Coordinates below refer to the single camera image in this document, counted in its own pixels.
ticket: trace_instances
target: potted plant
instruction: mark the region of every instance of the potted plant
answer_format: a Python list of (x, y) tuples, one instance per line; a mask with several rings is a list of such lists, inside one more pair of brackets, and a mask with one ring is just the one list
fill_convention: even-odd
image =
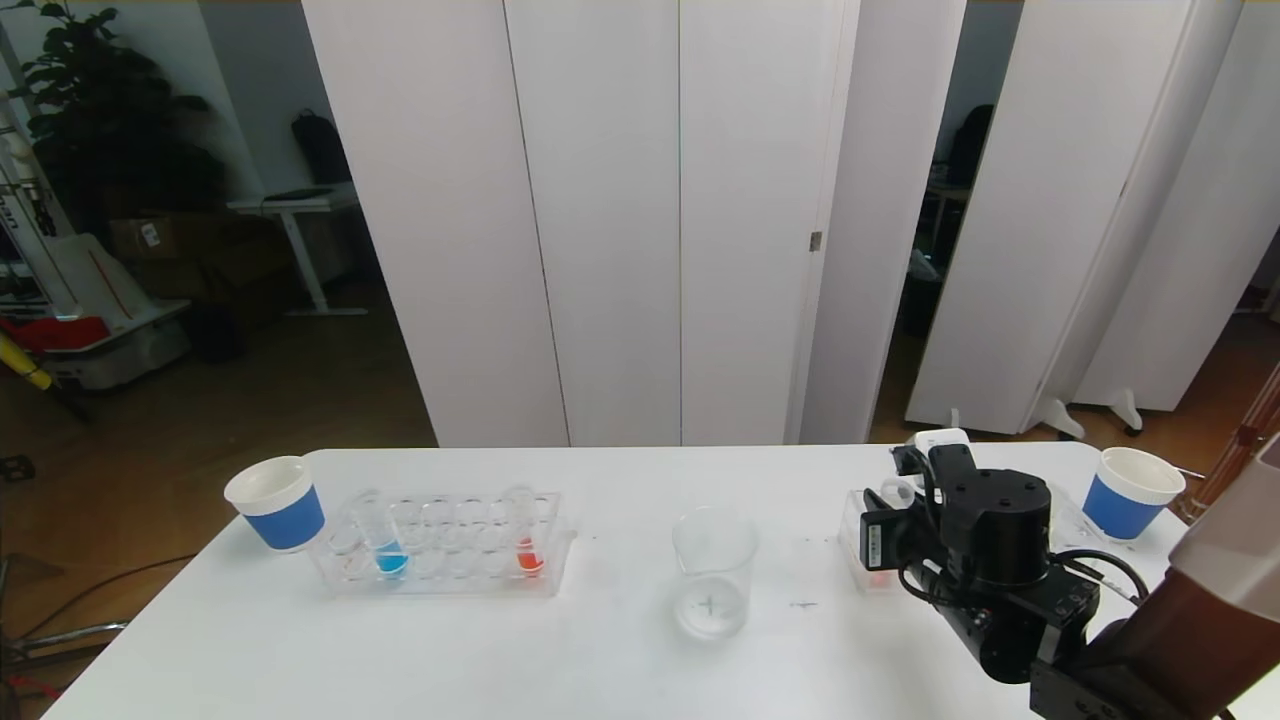
[(58, 23), (22, 72), (45, 110), (28, 123), (32, 146), (78, 229), (106, 237), (108, 219), (142, 208), (211, 209), (225, 201), (223, 163), (187, 137), (209, 104), (175, 95), (155, 61), (116, 41), (108, 27), (114, 8), (84, 19), (56, 0), (5, 9), (23, 8)]

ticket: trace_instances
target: blue liquid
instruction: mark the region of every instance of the blue liquid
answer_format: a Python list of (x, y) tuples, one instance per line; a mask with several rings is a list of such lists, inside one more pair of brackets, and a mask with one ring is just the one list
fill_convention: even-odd
[(408, 568), (408, 556), (404, 555), (398, 542), (392, 541), (374, 550), (374, 562), (378, 564), (378, 570), (384, 575), (403, 575), (404, 568)]

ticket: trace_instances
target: clear acrylic test tube rack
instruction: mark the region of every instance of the clear acrylic test tube rack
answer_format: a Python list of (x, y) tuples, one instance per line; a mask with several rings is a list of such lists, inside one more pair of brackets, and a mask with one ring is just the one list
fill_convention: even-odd
[(347, 501), (307, 552), (338, 594), (548, 597), (573, 532), (558, 493), (392, 495)]

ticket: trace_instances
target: blue and white paper cup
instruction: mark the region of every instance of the blue and white paper cup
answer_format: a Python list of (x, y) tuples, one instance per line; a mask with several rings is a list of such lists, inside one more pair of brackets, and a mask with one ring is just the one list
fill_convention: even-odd
[(1160, 457), (1108, 447), (1084, 498), (1084, 514), (1108, 537), (1133, 539), (1185, 488), (1187, 478)]
[(285, 455), (250, 465), (223, 489), (271, 550), (301, 550), (324, 528), (324, 510), (301, 457)]

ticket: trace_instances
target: desk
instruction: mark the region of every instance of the desk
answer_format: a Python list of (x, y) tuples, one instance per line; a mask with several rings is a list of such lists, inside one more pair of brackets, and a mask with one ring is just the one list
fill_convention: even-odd
[(333, 213), (343, 208), (360, 205), (356, 196), (356, 184), (343, 182), (337, 184), (320, 186), (330, 188), (330, 192), (315, 197), (301, 200), (266, 200), (265, 197), (252, 197), (228, 202), (227, 208), (244, 215), (279, 215), (284, 224), (284, 233), (289, 236), (289, 246), (293, 247), (293, 258), (298, 263), (298, 272), (302, 273), (302, 282), (311, 295), (312, 309), (293, 315), (365, 315), (369, 310), (362, 307), (330, 307), (329, 299), (324, 295), (320, 278), (316, 275), (315, 265), (311, 263), (311, 254), (298, 227), (298, 214), (302, 213)]
[[(979, 443), (980, 466), (1083, 500), (1098, 452)], [(861, 596), (835, 534), (850, 488), (893, 473), (888, 446), (323, 450), (332, 510), (369, 486), (564, 492), (579, 538), (547, 600), (329, 596), (308, 557), (233, 520), (45, 715), (46, 720), (442, 717), (1030, 719), (1027, 685), (989, 680), (918, 601)], [(760, 530), (750, 619), (719, 643), (676, 630), (671, 524), (730, 503)], [(1151, 584), (1181, 523), (1162, 512), (1108, 547)], [(1092, 629), (1126, 615), (1110, 591)], [(1235, 703), (1280, 707), (1272, 673)]]
[(929, 252), (936, 252), (938, 247), (938, 231), (942, 228), (942, 214), (947, 209), (947, 201), (969, 202), (973, 188), (931, 182), (924, 187), (924, 193), (938, 196), (938, 213), (933, 217), (933, 232), (929, 236)]

